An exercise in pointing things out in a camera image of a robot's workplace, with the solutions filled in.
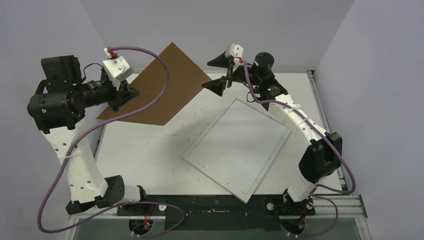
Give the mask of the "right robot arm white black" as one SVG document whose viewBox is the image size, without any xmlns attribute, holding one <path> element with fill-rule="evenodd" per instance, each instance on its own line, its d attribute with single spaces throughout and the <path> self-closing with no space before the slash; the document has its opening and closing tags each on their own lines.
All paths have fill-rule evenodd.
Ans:
<svg viewBox="0 0 424 240">
<path fill-rule="evenodd" d="M 329 133 L 304 113 L 289 92 L 277 81 L 272 71 L 275 59 L 260 52 L 253 63 L 244 61 L 239 53 L 224 52 L 207 62 L 210 67 L 226 69 L 221 78 L 202 84 L 204 89 L 222 96 L 233 83 L 248 87 L 253 100 L 274 115 L 300 141 L 305 152 L 298 163 L 294 182 L 283 192 L 282 207 L 290 215 L 306 205 L 316 187 L 341 165 L 343 140 Z"/>
</svg>

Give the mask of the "white brown backing board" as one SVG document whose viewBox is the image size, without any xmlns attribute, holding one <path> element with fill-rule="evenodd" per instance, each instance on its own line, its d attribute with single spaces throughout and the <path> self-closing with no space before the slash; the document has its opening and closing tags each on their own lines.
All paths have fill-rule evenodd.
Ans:
<svg viewBox="0 0 424 240">
<path fill-rule="evenodd" d="M 154 59 L 130 83 L 130 88 L 139 92 L 118 112 L 105 108 L 97 117 L 109 120 L 138 110 L 149 103 L 152 106 L 132 116 L 123 118 L 123 122 L 164 126 L 183 107 L 185 107 L 203 88 L 202 84 L 211 78 L 191 60 L 175 43 L 170 43 L 159 57 L 166 63 L 169 79 L 163 65 Z"/>
</svg>

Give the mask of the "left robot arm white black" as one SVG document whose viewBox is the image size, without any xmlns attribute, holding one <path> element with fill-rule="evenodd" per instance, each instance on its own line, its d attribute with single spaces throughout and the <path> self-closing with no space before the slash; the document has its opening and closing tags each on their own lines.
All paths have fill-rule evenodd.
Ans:
<svg viewBox="0 0 424 240">
<path fill-rule="evenodd" d="M 54 149 L 70 188 L 68 214 L 85 212 L 92 207 L 106 208 L 130 202 L 136 215 L 149 210 L 141 186 L 124 183 L 122 176 L 104 177 L 100 173 L 87 139 L 75 140 L 86 129 L 87 108 L 108 104 L 118 111 L 138 96 L 130 89 L 127 78 L 132 67 L 122 56 L 110 55 L 101 64 L 98 81 L 86 81 L 85 71 L 73 55 L 41 60 L 45 74 L 27 105 L 29 115 Z"/>
</svg>

